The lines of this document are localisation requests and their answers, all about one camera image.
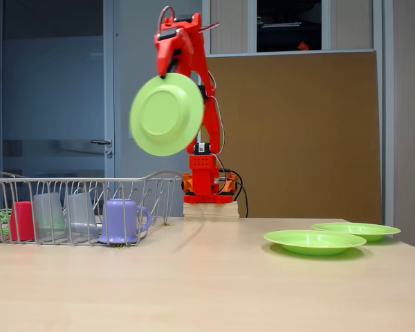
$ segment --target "robotic arm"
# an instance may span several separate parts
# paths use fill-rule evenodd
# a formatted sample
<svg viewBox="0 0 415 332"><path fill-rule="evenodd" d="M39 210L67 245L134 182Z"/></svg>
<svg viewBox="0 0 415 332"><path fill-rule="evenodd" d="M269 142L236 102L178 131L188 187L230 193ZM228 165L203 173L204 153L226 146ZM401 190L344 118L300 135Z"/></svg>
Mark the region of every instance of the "robotic arm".
<svg viewBox="0 0 415 332"><path fill-rule="evenodd" d="M170 10L171 17L163 20L164 13ZM203 85L200 87L204 99L205 126L210 137L210 153L220 152L219 119L215 107L215 87L210 81L210 73L206 64L203 31L199 13L176 18L170 7L163 9L158 21L158 30L154 35L157 48L157 69L161 77L166 73L179 73L190 76L192 71L200 75ZM196 138L187 146L189 154L194 153Z"/></svg>
<svg viewBox="0 0 415 332"><path fill-rule="evenodd" d="M163 20L170 10L171 17ZM212 75L208 70L203 43L203 31L213 28L201 27L199 13L184 17L175 17L170 7L165 7L158 20L158 30L154 35L157 49L158 74L164 78L167 73L179 73L190 76L194 71L199 74L202 85L199 86L204 101L202 126L209 133L210 141L197 143L196 138L187 146L190 154L189 173L183 174L182 188L186 203L230 203L235 193L232 181L226 181L219 188L219 167L216 154L220 149L219 117L216 112L215 86L211 83ZM234 174L225 174L226 178L236 178Z"/></svg>

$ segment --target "dish rack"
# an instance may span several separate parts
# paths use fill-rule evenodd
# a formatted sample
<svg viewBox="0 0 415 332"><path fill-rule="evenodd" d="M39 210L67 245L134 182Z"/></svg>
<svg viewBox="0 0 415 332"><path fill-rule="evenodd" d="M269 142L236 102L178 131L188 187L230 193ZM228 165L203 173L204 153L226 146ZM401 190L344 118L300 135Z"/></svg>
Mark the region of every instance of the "dish rack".
<svg viewBox="0 0 415 332"><path fill-rule="evenodd" d="M144 178L27 178L0 172L0 243L136 246L157 220L169 225L180 181L180 174L168 171Z"/></svg>

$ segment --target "door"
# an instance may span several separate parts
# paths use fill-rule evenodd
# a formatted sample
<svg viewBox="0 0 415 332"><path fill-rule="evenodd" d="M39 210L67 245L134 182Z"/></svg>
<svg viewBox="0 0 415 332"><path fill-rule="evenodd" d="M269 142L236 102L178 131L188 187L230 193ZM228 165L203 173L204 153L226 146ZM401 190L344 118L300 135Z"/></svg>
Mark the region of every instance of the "door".
<svg viewBox="0 0 415 332"><path fill-rule="evenodd" d="M112 0L0 5L0 170L113 177Z"/></svg>

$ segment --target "mug handle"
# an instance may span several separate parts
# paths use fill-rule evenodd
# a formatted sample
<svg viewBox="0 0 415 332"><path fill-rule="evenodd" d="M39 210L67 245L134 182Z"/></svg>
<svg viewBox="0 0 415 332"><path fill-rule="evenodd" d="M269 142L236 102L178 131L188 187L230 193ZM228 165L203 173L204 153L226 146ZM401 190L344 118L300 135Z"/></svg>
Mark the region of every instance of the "mug handle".
<svg viewBox="0 0 415 332"><path fill-rule="evenodd" d="M139 209L141 209L141 205L137 205L137 210ZM145 232L150 227L152 221L151 212L149 212L145 206L143 206L142 210L143 213L146 215L146 224L140 228L140 233Z"/></svg>

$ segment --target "cardboard panel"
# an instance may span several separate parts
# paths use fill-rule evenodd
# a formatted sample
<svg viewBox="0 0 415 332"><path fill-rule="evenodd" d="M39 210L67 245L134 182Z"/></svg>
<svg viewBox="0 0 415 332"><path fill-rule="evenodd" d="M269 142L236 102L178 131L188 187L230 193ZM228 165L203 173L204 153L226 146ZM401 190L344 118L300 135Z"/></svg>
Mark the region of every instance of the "cardboard panel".
<svg viewBox="0 0 415 332"><path fill-rule="evenodd" d="M374 53L214 57L220 155L249 217L380 223ZM244 196L239 211L245 213Z"/></svg>

